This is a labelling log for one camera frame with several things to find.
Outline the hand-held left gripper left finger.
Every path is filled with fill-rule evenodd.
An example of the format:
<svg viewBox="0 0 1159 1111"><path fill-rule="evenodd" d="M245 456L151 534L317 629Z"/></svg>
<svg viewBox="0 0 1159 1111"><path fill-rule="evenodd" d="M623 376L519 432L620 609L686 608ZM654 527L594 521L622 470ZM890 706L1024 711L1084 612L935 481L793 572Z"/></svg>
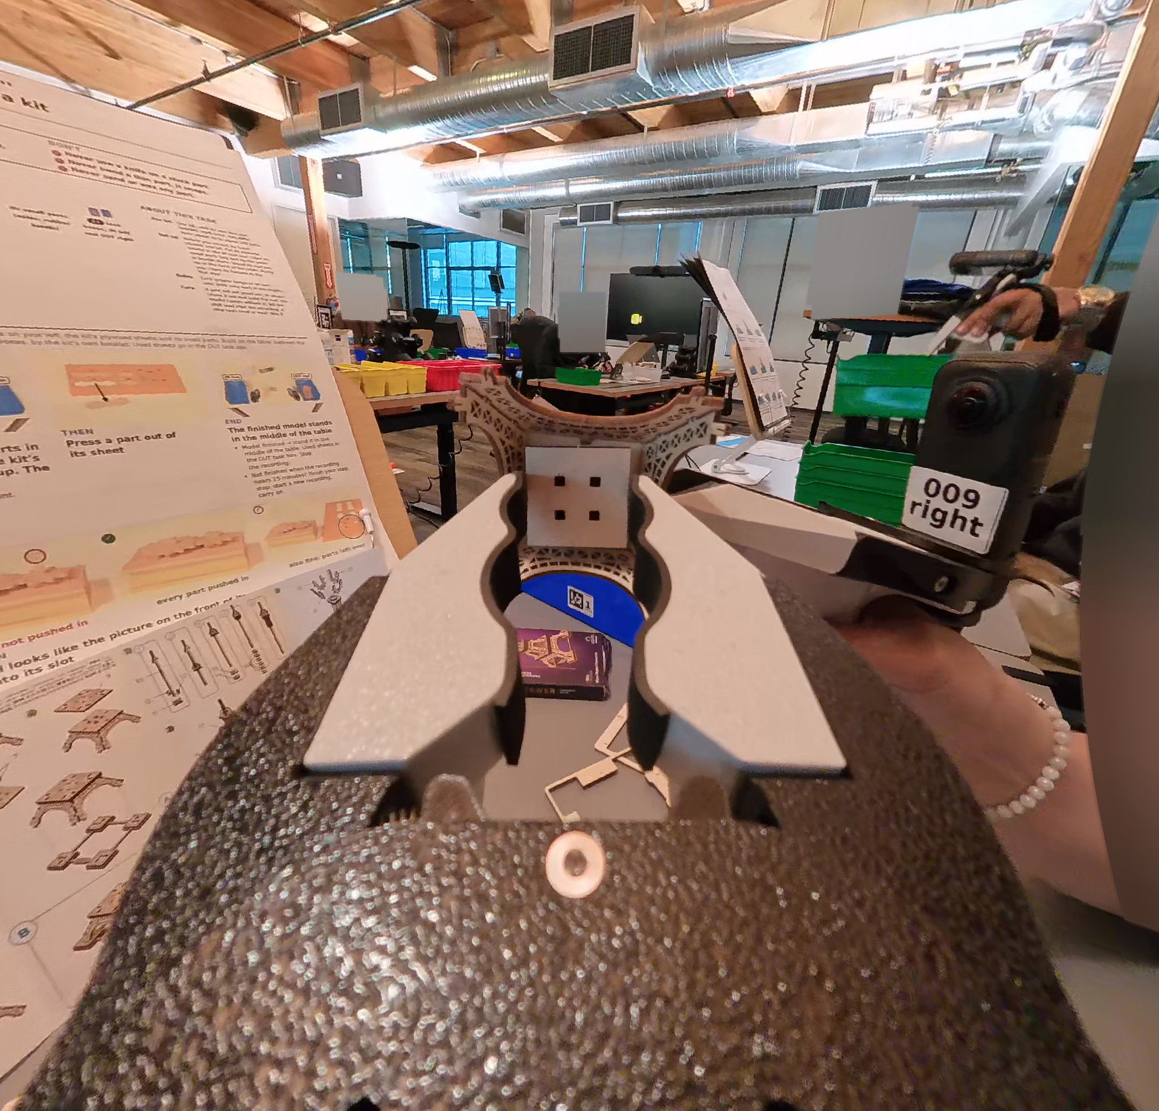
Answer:
<svg viewBox="0 0 1159 1111"><path fill-rule="evenodd" d="M524 475L510 472L390 571L303 757L311 774L395 774L422 797L518 763L525 729L515 629Z"/></svg>

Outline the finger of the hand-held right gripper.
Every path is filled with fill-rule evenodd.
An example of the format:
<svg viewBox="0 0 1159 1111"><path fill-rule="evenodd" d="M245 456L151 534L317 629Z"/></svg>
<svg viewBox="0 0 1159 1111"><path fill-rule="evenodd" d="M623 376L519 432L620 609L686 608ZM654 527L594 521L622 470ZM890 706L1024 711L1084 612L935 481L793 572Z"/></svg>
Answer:
<svg viewBox="0 0 1159 1111"><path fill-rule="evenodd" d="M857 554L885 538L844 519L741 485L695 485L673 501L804 602L873 602L900 595Z"/></svg>

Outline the wooden lattice tower base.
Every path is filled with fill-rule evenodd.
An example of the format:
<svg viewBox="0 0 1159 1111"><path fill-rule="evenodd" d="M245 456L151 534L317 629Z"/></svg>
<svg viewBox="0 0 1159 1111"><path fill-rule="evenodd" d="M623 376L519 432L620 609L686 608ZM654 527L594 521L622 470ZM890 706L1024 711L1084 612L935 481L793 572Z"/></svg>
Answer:
<svg viewBox="0 0 1159 1111"><path fill-rule="evenodd" d="M526 542L526 520L518 547L524 580L548 572L582 572L611 579L626 589L630 589L635 557L632 484L640 476L659 487L667 484L684 454L707 443L716 419L716 408L705 399L700 387L641 414L589 416L529 398L492 368L461 376L456 409L463 422L488 439L500 474L521 476L525 508L527 446L628 446L632 451L626 548L532 548Z"/></svg>

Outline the wooden desk black legs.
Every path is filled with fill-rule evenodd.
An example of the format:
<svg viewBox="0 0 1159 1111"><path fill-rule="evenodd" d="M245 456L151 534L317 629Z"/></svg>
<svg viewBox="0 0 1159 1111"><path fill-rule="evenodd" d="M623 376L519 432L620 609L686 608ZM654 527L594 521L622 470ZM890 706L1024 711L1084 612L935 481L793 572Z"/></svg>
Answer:
<svg viewBox="0 0 1159 1111"><path fill-rule="evenodd" d="M457 513L456 434L459 392L427 391L369 398L381 434L399 434L431 428L436 434L437 474L427 478L415 495L434 490L433 499L414 497L415 509L448 520Z"/></svg>

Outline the nested green trays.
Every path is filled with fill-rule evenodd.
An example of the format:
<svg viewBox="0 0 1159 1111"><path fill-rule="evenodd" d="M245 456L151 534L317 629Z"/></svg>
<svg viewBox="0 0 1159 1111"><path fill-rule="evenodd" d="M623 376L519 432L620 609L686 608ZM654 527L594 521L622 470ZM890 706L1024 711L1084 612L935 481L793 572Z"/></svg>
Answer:
<svg viewBox="0 0 1159 1111"><path fill-rule="evenodd" d="M801 449L793 499L812 508L827 503L898 526L914 461L906 451L807 441Z"/></svg>

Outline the green slatted crate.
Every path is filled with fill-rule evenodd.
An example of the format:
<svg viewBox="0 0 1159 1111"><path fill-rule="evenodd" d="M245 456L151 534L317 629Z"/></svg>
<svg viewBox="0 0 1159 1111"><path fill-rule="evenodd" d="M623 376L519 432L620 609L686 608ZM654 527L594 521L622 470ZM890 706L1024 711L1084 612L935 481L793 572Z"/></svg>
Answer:
<svg viewBox="0 0 1159 1111"><path fill-rule="evenodd" d="M836 364L833 412L844 423L826 443L912 455L934 379L950 355L856 355Z"/></svg>

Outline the purple model kit box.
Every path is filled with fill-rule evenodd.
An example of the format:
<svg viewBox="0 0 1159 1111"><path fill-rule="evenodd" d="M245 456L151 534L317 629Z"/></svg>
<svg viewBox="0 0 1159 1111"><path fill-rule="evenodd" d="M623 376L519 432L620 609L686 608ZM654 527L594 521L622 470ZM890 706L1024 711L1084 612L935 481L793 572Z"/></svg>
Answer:
<svg viewBox="0 0 1159 1111"><path fill-rule="evenodd" d="M520 679L527 697L606 701L612 643L597 630L518 627Z"/></svg>

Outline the blue plastic bin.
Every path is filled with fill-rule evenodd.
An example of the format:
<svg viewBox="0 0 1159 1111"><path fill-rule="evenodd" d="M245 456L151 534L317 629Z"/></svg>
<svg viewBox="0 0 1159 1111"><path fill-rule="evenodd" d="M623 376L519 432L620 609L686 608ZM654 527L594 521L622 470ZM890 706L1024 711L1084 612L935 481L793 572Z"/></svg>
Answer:
<svg viewBox="0 0 1159 1111"><path fill-rule="evenodd" d="M523 580L523 592L625 646L644 623L644 609L620 583L582 571L548 571Z"/></svg>

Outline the wooden parts sheet with cutouts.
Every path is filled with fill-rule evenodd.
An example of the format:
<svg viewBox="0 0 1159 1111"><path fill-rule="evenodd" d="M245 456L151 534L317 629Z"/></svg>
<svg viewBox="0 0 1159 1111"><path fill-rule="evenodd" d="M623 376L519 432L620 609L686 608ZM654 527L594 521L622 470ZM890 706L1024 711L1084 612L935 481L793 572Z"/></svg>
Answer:
<svg viewBox="0 0 1159 1111"><path fill-rule="evenodd" d="M628 742L628 714L628 704L623 702L593 743L597 757L595 760L544 786L547 803L561 824L573 824L582 819L579 810L561 805L559 794L562 789L588 790L624 771L632 772L647 783L658 794L664 807L671 809L672 790L667 774L659 766L644 769Z"/></svg>

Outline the wooden poster board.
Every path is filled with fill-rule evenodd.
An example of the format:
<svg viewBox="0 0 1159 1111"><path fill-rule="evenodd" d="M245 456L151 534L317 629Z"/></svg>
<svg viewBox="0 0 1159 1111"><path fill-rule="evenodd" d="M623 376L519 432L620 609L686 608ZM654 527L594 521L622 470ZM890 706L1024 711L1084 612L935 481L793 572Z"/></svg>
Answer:
<svg viewBox="0 0 1159 1111"><path fill-rule="evenodd" d="M337 385L384 537L395 555L404 557L416 548L417 539L375 411L352 382L340 375Z"/></svg>

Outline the yellow plastic bins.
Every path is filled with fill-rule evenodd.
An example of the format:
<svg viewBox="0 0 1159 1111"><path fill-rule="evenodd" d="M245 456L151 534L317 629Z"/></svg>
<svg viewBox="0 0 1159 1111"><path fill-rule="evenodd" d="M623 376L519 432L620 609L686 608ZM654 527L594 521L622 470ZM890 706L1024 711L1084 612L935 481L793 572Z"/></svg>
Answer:
<svg viewBox="0 0 1159 1111"><path fill-rule="evenodd" d="M361 362L337 364L333 370L357 386L369 399L427 392L425 363Z"/></svg>

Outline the illustrated instruction poster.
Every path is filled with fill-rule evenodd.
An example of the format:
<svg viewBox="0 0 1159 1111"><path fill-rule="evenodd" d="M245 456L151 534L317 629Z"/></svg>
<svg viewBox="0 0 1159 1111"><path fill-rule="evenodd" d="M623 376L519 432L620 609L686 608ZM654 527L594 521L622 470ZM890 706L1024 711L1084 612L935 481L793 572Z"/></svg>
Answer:
<svg viewBox="0 0 1159 1111"><path fill-rule="evenodd" d="M221 135L2 73L2 664L14 679L374 554L308 304Z"/></svg>

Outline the metal air vent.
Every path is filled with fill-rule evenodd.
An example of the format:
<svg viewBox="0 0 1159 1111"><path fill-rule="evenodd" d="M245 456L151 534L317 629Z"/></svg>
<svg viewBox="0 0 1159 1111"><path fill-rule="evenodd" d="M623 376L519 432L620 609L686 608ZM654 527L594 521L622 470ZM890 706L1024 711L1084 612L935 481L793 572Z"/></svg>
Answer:
<svg viewBox="0 0 1159 1111"><path fill-rule="evenodd" d="M553 25L548 48L548 89L646 74L641 47L654 24L640 4Z"/></svg>

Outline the black wall monitor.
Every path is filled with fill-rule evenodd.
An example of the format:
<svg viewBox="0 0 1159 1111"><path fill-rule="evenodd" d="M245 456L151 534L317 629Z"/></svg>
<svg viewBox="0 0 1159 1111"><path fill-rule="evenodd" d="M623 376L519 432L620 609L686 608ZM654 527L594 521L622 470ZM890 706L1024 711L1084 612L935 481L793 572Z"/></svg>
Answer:
<svg viewBox="0 0 1159 1111"><path fill-rule="evenodd" d="M675 275L617 272L609 275L606 338L608 341L649 340L694 350L710 298L683 269Z"/></svg>

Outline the silver ventilation duct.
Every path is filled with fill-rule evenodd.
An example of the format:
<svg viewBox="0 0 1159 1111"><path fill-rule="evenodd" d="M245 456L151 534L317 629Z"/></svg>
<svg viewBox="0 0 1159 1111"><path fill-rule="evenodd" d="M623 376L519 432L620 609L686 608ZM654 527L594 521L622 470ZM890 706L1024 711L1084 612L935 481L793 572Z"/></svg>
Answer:
<svg viewBox="0 0 1159 1111"><path fill-rule="evenodd" d="M634 71L612 78L550 84L547 53L480 66L396 96L361 95L352 127L321 124L314 112L280 121L286 147L317 156L362 155L494 135L553 120L603 115L636 106L699 100L728 89L846 80L884 73L899 61L958 49L1016 45L1027 31L1084 15L1092 0L1018 0L960 13L920 16L791 44L743 31L739 19L694 16L644 31Z"/></svg>

